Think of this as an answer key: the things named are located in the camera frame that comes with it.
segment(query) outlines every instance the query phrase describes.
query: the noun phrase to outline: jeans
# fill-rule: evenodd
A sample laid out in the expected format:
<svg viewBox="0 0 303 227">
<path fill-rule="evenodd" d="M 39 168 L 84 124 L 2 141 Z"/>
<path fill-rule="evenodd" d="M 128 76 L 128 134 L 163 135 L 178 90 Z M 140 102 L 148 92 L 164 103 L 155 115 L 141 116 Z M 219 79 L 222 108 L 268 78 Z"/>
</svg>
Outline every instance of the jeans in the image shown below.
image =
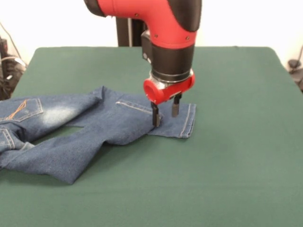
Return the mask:
<svg viewBox="0 0 303 227">
<path fill-rule="evenodd" d="M 104 142 L 126 145 L 143 135 L 189 138 L 196 105 L 180 104 L 171 117 L 171 101 L 160 108 L 160 127 L 152 125 L 145 96 L 101 87 L 85 95 L 31 96 L 0 102 L 0 169 L 51 175 L 73 184 Z M 32 142 L 61 126 L 78 132 Z"/>
</svg>

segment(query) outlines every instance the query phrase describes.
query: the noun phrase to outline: black cable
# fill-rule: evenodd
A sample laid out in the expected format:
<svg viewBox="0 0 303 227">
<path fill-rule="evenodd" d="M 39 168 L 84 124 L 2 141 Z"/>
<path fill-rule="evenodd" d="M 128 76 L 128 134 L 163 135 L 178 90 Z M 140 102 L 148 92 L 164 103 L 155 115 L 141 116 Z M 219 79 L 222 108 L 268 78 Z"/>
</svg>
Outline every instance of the black cable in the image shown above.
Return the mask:
<svg viewBox="0 0 303 227">
<path fill-rule="evenodd" d="M 303 53 L 303 45 L 302 45 L 302 47 L 301 47 L 300 54 L 299 54 L 299 57 L 298 57 L 298 62 L 297 62 L 297 65 L 296 65 L 295 68 L 298 68 L 298 67 L 299 67 L 299 62 L 300 62 L 300 59 L 301 59 L 301 57 L 302 57 L 302 53 Z"/>
<path fill-rule="evenodd" d="M 15 45 L 13 39 L 11 38 L 9 32 L 5 29 L 5 27 L 2 25 L 1 22 L 0 22 L 0 26 L 3 28 L 3 30 L 5 31 L 5 33 L 8 34 L 8 36 L 9 36 L 9 38 L 10 38 L 10 40 L 11 40 L 11 42 L 12 42 L 12 44 L 13 44 L 13 46 L 14 46 L 14 48 L 15 48 L 17 54 L 18 54 L 18 57 L 21 58 L 20 53 L 19 53 L 19 51 L 18 51 L 18 49 L 17 49 L 17 47 L 16 47 L 16 45 Z"/>
<path fill-rule="evenodd" d="M 0 100 L 5 100 L 10 98 L 10 87 L 9 84 L 5 81 L 2 75 L 0 75 Z"/>
</svg>

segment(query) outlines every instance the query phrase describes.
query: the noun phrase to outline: cable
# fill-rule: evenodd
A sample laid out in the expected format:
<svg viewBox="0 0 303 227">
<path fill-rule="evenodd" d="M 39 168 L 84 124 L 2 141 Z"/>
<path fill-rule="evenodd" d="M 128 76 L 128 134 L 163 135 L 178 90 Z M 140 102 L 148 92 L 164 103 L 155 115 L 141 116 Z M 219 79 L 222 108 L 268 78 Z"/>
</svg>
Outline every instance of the cable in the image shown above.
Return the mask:
<svg viewBox="0 0 303 227">
<path fill-rule="evenodd" d="M 5 60 L 10 60 L 10 59 L 14 60 L 15 62 L 17 62 L 20 65 L 23 65 L 25 68 L 27 68 L 27 64 L 21 58 L 18 58 L 16 56 L 9 56 L 9 57 L 2 58 L 1 62 L 5 61 Z"/>
<path fill-rule="evenodd" d="M 9 93 L 10 93 L 9 84 L 5 81 L 5 79 L 0 74 L 0 100 L 10 98 Z"/>
<path fill-rule="evenodd" d="M 302 53 L 303 53 L 303 45 L 302 45 L 301 50 L 300 50 L 300 54 L 299 54 L 299 57 L 298 57 L 298 62 L 297 62 L 296 68 L 299 67 L 299 62 L 300 62 L 300 59 L 302 57 Z"/>
<path fill-rule="evenodd" d="M 18 57 L 21 58 L 21 55 L 20 55 L 20 53 L 19 53 L 19 51 L 18 51 L 18 49 L 17 49 L 17 47 L 16 47 L 16 45 L 15 45 L 13 39 L 11 38 L 9 32 L 5 29 L 5 27 L 2 25 L 1 22 L 0 22 L 0 26 L 3 28 L 3 30 L 5 31 L 5 33 L 8 34 L 8 36 L 9 36 L 9 38 L 10 38 L 10 40 L 11 40 L 11 42 L 12 42 L 12 44 L 13 44 L 13 46 L 14 46 L 14 48 L 15 48 L 17 54 L 18 54 Z"/>
</svg>

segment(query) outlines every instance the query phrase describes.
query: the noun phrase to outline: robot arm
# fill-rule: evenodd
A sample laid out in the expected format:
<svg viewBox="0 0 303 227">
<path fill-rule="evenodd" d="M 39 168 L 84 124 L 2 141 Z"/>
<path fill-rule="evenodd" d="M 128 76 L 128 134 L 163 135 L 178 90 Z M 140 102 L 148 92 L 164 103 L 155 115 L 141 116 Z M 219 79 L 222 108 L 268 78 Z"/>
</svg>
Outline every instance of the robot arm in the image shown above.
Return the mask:
<svg viewBox="0 0 303 227">
<path fill-rule="evenodd" d="M 151 64 L 144 91 L 154 110 L 153 124 L 159 126 L 159 104 L 174 98 L 172 115 L 184 92 L 195 83 L 191 69 L 196 34 L 200 26 L 202 0 L 84 0 L 97 16 L 130 17 L 143 20 L 143 58 Z"/>
</svg>

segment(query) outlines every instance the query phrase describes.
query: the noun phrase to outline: table surface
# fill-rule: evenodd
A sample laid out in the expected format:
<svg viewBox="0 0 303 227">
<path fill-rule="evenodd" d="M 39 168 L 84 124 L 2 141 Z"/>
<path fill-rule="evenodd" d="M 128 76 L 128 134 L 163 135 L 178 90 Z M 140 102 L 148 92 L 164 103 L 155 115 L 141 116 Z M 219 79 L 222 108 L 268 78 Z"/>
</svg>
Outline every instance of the table surface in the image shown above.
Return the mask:
<svg viewBox="0 0 303 227">
<path fill-rule="evenodd" d="M 38 49 L 14 96 L 143 93 L 140 48 Z M 303 100 L 269 48 L 196 48 L 191 138 L 106 146 L 74 185 L 0 171 L 4 227 L 299 227 Z M 72 133 L 62 129 L 55 134 Z"/>
</svg>

